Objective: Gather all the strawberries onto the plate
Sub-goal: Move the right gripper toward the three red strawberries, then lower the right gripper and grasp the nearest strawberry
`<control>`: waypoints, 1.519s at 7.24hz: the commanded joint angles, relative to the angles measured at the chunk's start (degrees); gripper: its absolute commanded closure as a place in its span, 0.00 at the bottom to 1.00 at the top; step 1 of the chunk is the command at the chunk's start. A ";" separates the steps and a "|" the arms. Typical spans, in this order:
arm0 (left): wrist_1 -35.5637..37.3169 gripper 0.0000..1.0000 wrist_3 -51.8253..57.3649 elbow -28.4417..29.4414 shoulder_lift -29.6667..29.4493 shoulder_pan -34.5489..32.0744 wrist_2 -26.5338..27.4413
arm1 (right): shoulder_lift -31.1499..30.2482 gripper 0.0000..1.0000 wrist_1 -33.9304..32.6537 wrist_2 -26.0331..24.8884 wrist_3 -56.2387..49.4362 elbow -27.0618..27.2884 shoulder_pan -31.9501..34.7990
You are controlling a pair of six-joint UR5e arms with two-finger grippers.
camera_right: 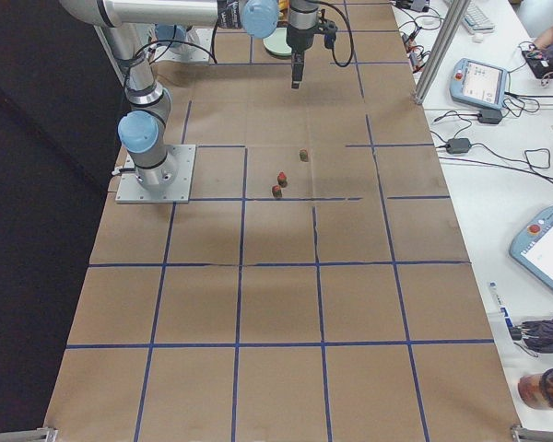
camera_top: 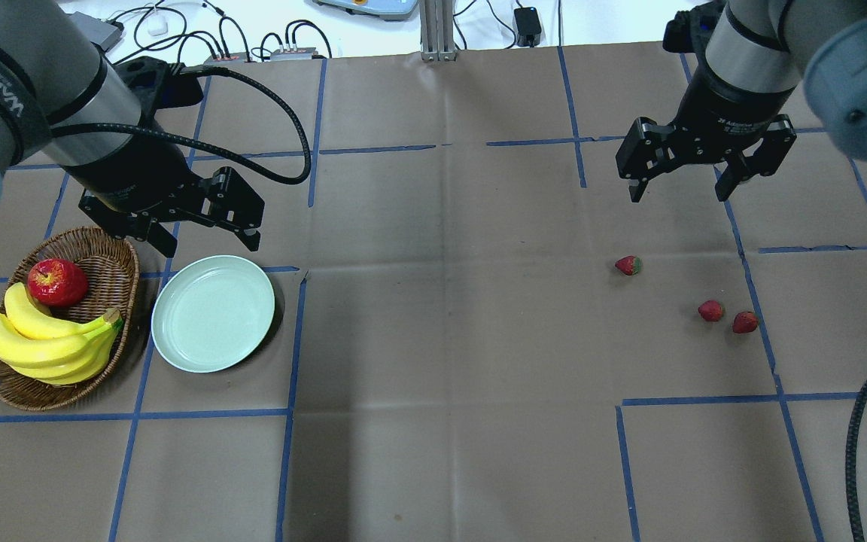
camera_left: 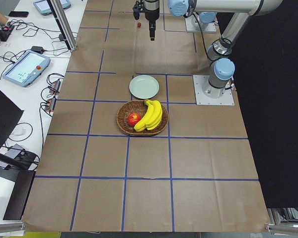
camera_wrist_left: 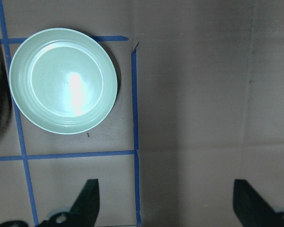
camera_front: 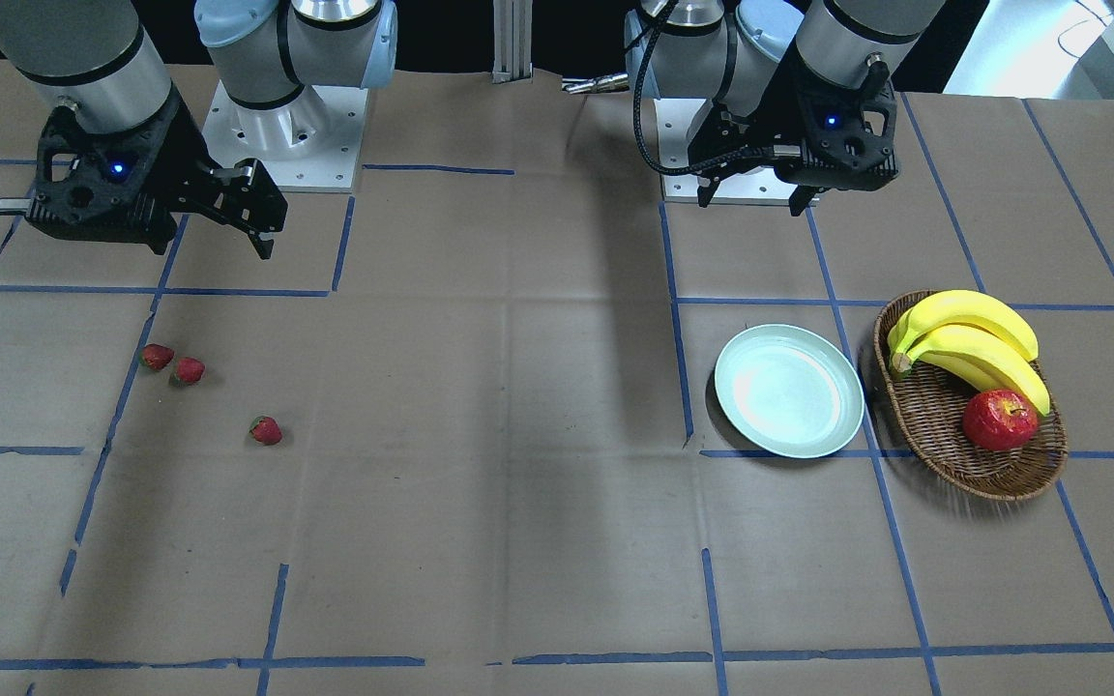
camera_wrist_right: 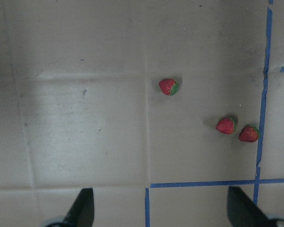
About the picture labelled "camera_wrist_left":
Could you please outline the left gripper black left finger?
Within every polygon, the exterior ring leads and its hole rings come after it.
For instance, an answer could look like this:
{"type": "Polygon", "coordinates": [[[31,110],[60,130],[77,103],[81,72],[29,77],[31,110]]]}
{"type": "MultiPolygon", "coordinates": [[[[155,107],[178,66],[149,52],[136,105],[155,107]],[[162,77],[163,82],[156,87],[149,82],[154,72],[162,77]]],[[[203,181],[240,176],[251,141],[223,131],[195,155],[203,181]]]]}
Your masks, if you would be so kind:
{"type": "Polygon", "coordinates": [[[93,227],[100,208],[99,184],[89,179],[69,211],[52,215],[39,224],[40,227],[93,227]]]}

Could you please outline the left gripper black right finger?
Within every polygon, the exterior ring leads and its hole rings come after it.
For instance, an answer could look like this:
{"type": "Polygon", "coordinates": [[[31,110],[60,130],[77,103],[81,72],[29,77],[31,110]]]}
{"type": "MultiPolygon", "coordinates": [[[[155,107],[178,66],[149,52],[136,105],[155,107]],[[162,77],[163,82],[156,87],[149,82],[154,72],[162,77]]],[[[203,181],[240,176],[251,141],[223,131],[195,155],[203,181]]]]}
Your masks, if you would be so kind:
{"type": "Polygon", "coordinates": [[[274,211],[247,180],[234,180],[232,207],[244,227],[284,227],[284,212],[274,211]]]}

